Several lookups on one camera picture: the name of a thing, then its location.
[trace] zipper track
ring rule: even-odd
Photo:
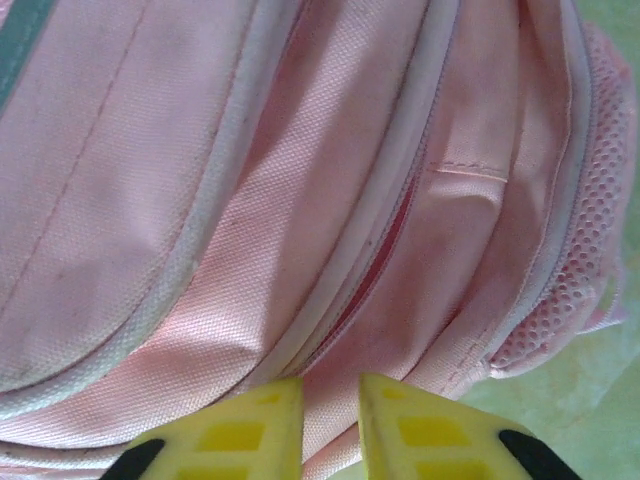
[[[312,352],[300,362],[289,365],[280,374],[283,376],[300,376],[307,373],[315,363],[324,356],[324,354],[331,349],[331,347],[338,341],[342,334],[353,324],[355,317],[359,312],[362,305],[368,299],[372,290],[378,283],[378,280],[383,275],[389,260],[393,257],[398,239],[404,230],[406,220],[409,217],[414,200],[414,193],[417,186],[420,183],[422,174],[426,169],[425,156],[427,151],[427,141],[429,136],[429,130],[433,121],[434,112],[440,100],[440,93],[442,87],[442,80],[444,78],[446,67],[448,64],[449,56],[451,53],[451,47],[453,44],[453,38],[457,27],[458,12],[456,12],[456,18],[452,27],[452,34],[449,39],[447,50],[445,52],[444,61],[440,70],[440,76],[434,92],[433,102],[431,104],[430,112],[427,117],[425,127],[422,131],[420,143],[418,149],[414,155],[413,163],[410,167],[409,173],[403,184],[403,188],[396,201],[393,214],[387,223],[384,234],[381,236],[378,247],[374,255],[369,260],[365,272],[361,275],[358,283],[353,288],[351,295],[343,302],[343,306],[340,309],[340,314],[336,316],[335,323],[329,328],[329,332],[317,343]]]
[[[575,0],[571,0],[571,4],[573,5],[573,8],[577,14],[578,8],[575,4]],[[587,137],[586,137],[586,144],[591,145],[593,144],[593,133],[596,129],[596,124],[597,124],[597,106],[595,102],[596,91],[593,83],[593,61],[591,59],[591,55],[589,54],[589,50],[588,50],[587,37],[584,31],[584,24],[580,20],[578,20],[578,22],[579,22],[580,37],[585,47],[585,56],[586,56],[587,66],[589,69],[590,80],[591,80],[589,85],[589,91],[591,94],[591,106],[589,109],[589,127],[588,127]],[[583,157],[582,164],[580,165],[580,174],[578,177],[578,185],[576,188],[576,192],[573,197],[573,205],[571,207],[571,212],[569,213],[569,224],[567,225],[567,231],[565,233],[565,236],[562,239],[562,247],[560,248],[560,252],[556,258],[554,267],[551,270],[551,273],[549,274],[549,277],[547,278],[547,281],[545,282],[544,287],[542,288],[540,294],[536,297],[535,301],[533,302],[532,307],[526,313],[526,315],[524,315],[518,321],[518,323],[514,325],[514,328],[517,325],[520,325],[520,323],[522,323],[527,317],[529,317],[529,315],[531,315],[535,311],[535,309],[540,305],[540,303],[549,296],[549,294],[555,287],[556,278],[562,272],[562,268],[564,267],[565,260],[569,253],[569,250],[571,249],[571,241],[573,239],[574,230],[578,223],[578,216],[580,214],[578,198],[580,197],[580,192],[582,190],[583,183],[584,183],[584,175],[585,175],[586,163],[587,163],[585,161],[586,155],[587,153],[585,151],[585,157]]]

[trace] pink fabric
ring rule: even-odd
[[[0,392],[105,342],[174,248],[252,12],[190,5],[61,2],[0,119]]]
[[[59,3],[0,118],[21,202],[0,390],[55,379],[146,297],[259,3]],[[188,288],[105,378],[0,421],[0,478],[95,478],[142,431],[280,375],[304,376],[305,478],[326,478],[357,458],[362,371],[457,398],[595,328],[636,117],[628,67],[583,40],[570,0],[308,2]]]
[[[9,9],[12,3],[13,0],[0,0],[0,28],[2,28],[7,15],[9,15]]]

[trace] woven nylon fabric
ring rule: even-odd
[[[127,442],[215,401],[255,367],[313,285],[376,158],[425,9],[403,2],[310,5],[236,193],[171,314],[105,379],[0,422],[0,438],[53,448]]]
[[[331,458],[337,463],[352,457],[343,456],[341,448],[348,444],[345,438],[357,441],[357,435],[341,435],[347,429],[357,431],[352,425],[357,419],[358,374],[377,371],[406,377],[463,298],[491,237],[509,175],[510,132],[514,133],[509,127],[514,125],[517,94],[517,49],[498,54],[494,48],[514,45],[517,12],[508,2],[500,9],[509,11],[511,21],[487,35],[494,22],[487,4],[461,5],[426,132],[428,148],[418,153],[424,171],[394,250],[348,327],[305,372],[310,476],[330,468]],[[441,21],[441,16],[429,13],[428,20]],[[494,95],[500,98],[499,107],[492,101]],[[483,129],[497,124],[504,135],[485,143]],[[341,440],[334,444],[338,436]]]
[[[518,85],[510,100],[514,101],[513,109],[519,112],[519,124],[514,132],[518,148],[508,153],[511,169],[502,209],[463,297],[405,378],[442,395],[458,394],[461,385],[469,387],[469,379],[486,377],[482,359],[491,351],[489,343],[509,322],[510,311],[517,310],[520,303],[526,308],[529,300],[521,296],[524,288],[534,285],[542,289],[546,279],[541,281],[540,274],[530,274],[529,268],[536,263],[540,250],[557,245],[555,239],[547,240],[541,219],[548,219],[556,208],[565,207],[556,207],[552,201],[557,200],[556,190],[572,190],[568,192],[570,198],[575,195],[575,188],[564,182],[557,187],[556,179],[564,171],[576,170],[576,165],[579,172],[582,164],[579,148],[576,154],[565,157],[570,133],[568,85],[580,70],[564,60],[567,51],[560,21],[565,17],[577,23],[573,7],[570,2],[551,5],[530,2],[528,9],[515,8],[511,3],[509,6],[512,8],[509,23],[513,27],[510,35],[514,38],[506,43],[516,50],[518,60],[512,65],[513,70],[506,71],[514,75],[514,83]],[[584,55],[581,57],[578,51],[573,58],[581,60]],[[581,73],[577,76],[578,81],[588,84],[588,78]],[[578,104],[584,103],[586,109],[581,105],[575,114],[586,115],[588,123],[590,102],[585,100],[588,98],[576,100]]]
[[[0,119],[0,390],[77,364],[165,267],[253,11],[207,3],[56,7]]]

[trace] black plastic part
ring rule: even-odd
[[[139,480],[164,445],[164,440],[155,438],[127,450],[100,477],[100,480]]]
[[[532,480],[581,480],[543,441],[515,430],[502,430],[498,437]]]

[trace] pink mesh pocket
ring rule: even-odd
[[[586,38],[597,124],[567,236],[570,244],[544,299],[492,357],[494,377],[528,371],[580,331],[614,323],[614,316],[597,307],[611,278],[621,289],[618,249],[634,177],[635,93],[630,69],[611,42],[593,26],[586,27]]]

